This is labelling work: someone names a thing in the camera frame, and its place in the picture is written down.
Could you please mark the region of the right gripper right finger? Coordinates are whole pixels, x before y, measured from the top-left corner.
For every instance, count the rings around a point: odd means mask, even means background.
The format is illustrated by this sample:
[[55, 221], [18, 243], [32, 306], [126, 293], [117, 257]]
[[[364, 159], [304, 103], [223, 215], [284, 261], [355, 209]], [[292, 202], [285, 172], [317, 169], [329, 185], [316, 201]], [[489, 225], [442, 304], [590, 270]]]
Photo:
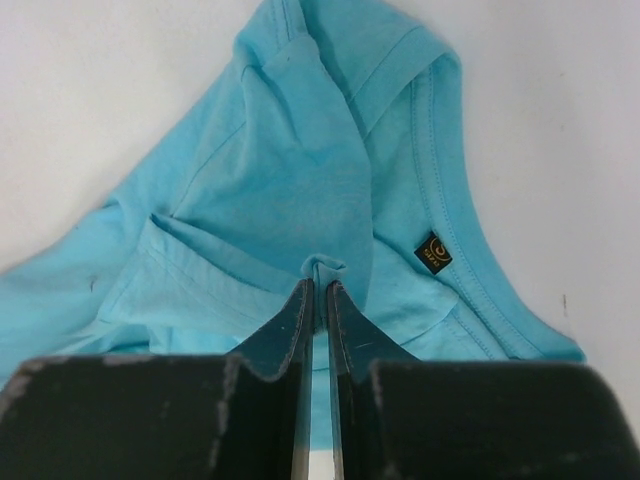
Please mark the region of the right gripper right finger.
[[612, 390], [573, 362], [421, 361], [326, 293], [339, 479], [629, 479]]

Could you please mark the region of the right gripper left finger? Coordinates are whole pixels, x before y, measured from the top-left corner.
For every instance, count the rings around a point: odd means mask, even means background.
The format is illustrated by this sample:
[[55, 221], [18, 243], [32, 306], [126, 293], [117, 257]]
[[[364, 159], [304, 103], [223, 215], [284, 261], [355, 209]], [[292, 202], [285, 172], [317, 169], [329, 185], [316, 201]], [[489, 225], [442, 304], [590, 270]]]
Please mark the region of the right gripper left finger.
[[40, 357], [1, 394], [5, 479], [304, 479], [314, 286], [224, 355]]

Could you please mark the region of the turquoise t-shirt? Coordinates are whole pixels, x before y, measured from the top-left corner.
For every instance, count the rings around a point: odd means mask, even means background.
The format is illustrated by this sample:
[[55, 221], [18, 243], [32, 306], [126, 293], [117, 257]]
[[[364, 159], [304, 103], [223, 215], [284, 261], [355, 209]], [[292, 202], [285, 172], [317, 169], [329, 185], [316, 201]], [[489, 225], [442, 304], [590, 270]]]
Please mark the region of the turquoise t-shirt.
[[43, 355], [225, 353], [307, 277], [422, 360], [584, 358], [485, 241], [456, 54], [381, 1], [265, 1], [104, 203], [2, 275], [1, 376]]

